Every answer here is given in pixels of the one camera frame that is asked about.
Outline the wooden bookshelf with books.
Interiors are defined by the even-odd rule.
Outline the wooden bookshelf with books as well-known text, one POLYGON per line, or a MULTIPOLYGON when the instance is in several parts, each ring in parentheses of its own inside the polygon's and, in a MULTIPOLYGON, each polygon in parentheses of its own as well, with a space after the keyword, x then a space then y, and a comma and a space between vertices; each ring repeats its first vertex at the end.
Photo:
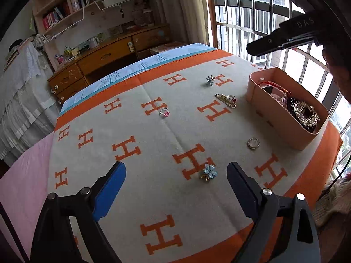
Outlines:
MULTIPOLYGON (((32 0, 33 17, 39 34, 43 34, 51 24, 76 12, 94 1, 101 0, 32 0)), ((101 13, 87 13, 84 20, 60 34, 54 40, 44 39, 44 49, 54 69, 61 66, 59 56, 67 48, 74 48, 109 29, 133 22, 135 10, 146 0, 134 0, 101 13)))

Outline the white mug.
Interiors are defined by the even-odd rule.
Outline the white mug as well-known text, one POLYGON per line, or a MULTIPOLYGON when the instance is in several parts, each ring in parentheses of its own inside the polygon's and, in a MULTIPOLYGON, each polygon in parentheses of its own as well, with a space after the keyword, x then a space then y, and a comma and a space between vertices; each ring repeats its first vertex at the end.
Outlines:
POLYGON ((98 37, 93 37, 91 39, 89 39, 89 48, 93 49, 97 46, 99 46, 100 44, 100 40, 98 37))

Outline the metal window security grille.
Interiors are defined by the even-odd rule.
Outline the metal window security grille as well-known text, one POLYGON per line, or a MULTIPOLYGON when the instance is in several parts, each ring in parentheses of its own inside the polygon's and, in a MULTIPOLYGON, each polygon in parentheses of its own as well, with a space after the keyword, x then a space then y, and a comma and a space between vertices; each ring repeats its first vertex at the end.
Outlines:
POLYGON ((332 170, 333 177, 350 172, 350 104, 328 72, 322 47, 309 43, 261 57, 246 46, 276 30, 280 23, 304 11, 291 0, 207 0, 210 44, 233 53, 259 68, 279 67, 314 95, 329 111, 330 121, 343 144, 332 170))

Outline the light blue patterned sheet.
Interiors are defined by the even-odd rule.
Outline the light blue patterned sheet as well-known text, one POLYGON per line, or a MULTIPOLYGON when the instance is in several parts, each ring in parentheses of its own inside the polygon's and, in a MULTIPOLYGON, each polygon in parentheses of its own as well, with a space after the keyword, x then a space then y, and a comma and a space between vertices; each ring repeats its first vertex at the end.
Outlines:
POLYGON ((160 65, 212 50, 215 50, 215 48, 210 47, 206 44, 188 44, 185 46, 180 46, 178 48, 168 49, 161 53, 157 53, 156 55, 152 55, 150 57, 137 61, 131 65, 127 65, 126 67, 118 69, 106 77, 95 81, 93 84, 88 85, 84 89, 80 89, 77 93, 75 93, 72 97, 63 103, 59 115, 62 116, 64 113, 75 107, 80 102, 90 98, 91 96, 94 96, 95 94, 108 87, 111 87, 113 84, 120 83, 128 78, 134 77, 135 75, 143 73, 147 70, 154 69, 160 65))

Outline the orange grey H-pattern blanket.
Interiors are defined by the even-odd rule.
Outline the orange grey H-pattern blanket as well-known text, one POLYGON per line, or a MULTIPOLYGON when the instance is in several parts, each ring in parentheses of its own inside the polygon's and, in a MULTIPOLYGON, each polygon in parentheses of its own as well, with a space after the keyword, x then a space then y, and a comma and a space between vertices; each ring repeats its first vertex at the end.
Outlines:
POLYGON ((252 222, 227 180, 237 162, 262 188, 314 205, 342 146, 330 122, 294 150, 246 101, 258 70, 213 50, 112 85, 57 121, 48 191, 73 195, 117 161, 126 179, 99 224, 123 262, 230 262, 252 222), (207 85, 207 76, 216 79, 207 85), (214 94, 233 95, 232 109, 214 94), (260 146, 247 147, 255 137, 260 146), (218 175, 199 179, 205 164, 218 175))

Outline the wooden desk with drawers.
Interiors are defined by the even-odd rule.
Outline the wooden desk with drawers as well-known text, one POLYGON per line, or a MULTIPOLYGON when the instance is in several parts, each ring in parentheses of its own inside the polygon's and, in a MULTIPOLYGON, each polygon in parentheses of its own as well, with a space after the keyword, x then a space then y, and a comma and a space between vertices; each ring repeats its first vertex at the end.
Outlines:
POLYGON ((108 38, 58 69, 48 80, 59 104, 95 81, 151 56, 150 50, 172 41, 169 24, 108 38))

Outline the stack of books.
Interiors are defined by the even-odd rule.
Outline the stack of books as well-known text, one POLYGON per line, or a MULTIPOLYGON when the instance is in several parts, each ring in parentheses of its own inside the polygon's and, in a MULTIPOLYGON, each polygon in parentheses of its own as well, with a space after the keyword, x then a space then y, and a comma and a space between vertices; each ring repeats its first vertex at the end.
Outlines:
POLYGON ((162 45, 159 45, 157 47, 150 49, 150 54, 156 55, 156 54, 159 54, 162 52, 166 52, 168 50, 180 48, 180 47, 185 46, 185 45, 186 45, 186 43, 182 43, 182 42, 171 42, 171 43, 162 44, 162 45))

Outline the round pearl brooch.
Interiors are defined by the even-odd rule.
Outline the round pearl brooch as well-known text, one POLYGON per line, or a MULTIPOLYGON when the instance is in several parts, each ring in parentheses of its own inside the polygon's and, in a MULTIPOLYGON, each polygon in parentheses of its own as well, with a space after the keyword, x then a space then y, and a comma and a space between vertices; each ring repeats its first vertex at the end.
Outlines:
POLYGON ((247 147, 250 150, 256 150, 260 146, 260 142, 257 138, 252 137, 247 141, 247 147))

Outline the beige curtain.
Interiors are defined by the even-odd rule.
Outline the beige curtain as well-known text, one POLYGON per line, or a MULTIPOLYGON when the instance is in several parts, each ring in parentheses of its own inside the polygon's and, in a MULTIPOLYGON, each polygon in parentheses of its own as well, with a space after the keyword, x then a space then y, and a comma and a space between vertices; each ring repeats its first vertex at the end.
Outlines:
POLYGON ((207 0, 156 0, 159 19, 183 43, 210 44, 207 0))

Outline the gold jewelled hair clip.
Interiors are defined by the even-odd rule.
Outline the gold jewelled hair clip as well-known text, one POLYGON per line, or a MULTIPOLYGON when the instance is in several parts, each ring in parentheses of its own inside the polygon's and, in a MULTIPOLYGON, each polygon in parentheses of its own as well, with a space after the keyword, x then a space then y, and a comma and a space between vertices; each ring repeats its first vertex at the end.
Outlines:
POLYGON ((235 109, 237 99, 233 95, 224 95, 222 93, 215 93, 214 96, 225 103, 228 107, 235 109))

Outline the white lace cloth cover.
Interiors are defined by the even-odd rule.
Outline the white lace cloth cover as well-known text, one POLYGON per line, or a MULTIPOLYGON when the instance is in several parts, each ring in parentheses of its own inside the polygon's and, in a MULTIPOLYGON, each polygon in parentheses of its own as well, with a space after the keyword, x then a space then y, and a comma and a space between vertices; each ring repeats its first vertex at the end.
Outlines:
POLYGON ((48 85, 52 75, 32 42, 1 75, 1 160, 8 166, 54 131, 61 106, 48 85))

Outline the pink bed sheet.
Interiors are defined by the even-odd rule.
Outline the pink bed sheet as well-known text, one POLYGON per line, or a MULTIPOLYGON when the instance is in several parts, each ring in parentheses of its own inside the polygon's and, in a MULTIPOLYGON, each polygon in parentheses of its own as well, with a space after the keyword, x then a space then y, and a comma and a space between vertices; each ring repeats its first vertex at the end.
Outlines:
POLYGON ((1 179, 1 204, 26 252, 48 195, 49 158, 53 133, 26 150, 1 179))

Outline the blue flower hair clip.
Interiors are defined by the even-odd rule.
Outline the blue flower hair clip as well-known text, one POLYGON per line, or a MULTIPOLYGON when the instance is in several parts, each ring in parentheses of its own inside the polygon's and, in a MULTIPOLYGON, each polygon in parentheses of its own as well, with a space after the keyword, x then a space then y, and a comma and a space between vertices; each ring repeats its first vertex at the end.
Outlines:
POLYGON ((216 178, 217 175, 218 172, 216 171, 216 167, 213 164, 205 164, 205 167, 200 172, 199 179, 210 182, 216 178))

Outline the rhinestone pearl tiara comb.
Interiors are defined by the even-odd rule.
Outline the rhinestone pearl tiara comb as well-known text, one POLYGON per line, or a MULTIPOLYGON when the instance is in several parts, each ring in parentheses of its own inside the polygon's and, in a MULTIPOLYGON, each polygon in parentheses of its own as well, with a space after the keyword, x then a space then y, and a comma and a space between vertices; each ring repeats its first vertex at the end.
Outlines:
POLYGON ((291 98, 287 108, 305 130, 308 132, 313 132, 315 130, 320 117, 312 105, 309 105, 305 101, 291 98))

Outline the pink jewelry box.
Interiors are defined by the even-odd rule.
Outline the pink jewelry box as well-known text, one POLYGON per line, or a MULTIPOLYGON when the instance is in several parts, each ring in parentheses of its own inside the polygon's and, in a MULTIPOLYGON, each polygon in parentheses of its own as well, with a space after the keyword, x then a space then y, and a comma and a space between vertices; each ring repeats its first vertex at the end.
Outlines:
POLYGON ((297 150, 304 150, 309 145, 328 118, 328 110, 303 86, 277 67, 250 74, 246 100, 269 121, 290 147, 297 150), (319 114, 320 120, 313 132, 305 130, 288 111, 291 98, 305 101, 319 114))

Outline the small blue flower brooch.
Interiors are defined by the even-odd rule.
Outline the small blue flower brooch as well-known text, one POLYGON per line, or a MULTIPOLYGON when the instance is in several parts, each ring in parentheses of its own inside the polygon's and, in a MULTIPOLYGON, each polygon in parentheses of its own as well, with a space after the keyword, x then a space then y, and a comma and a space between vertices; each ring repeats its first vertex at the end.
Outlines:
POLYGON ((215 77, 213 75, 207 76, 206 80, 207 80, 207 85, 212 86, 215 82, 215 77))

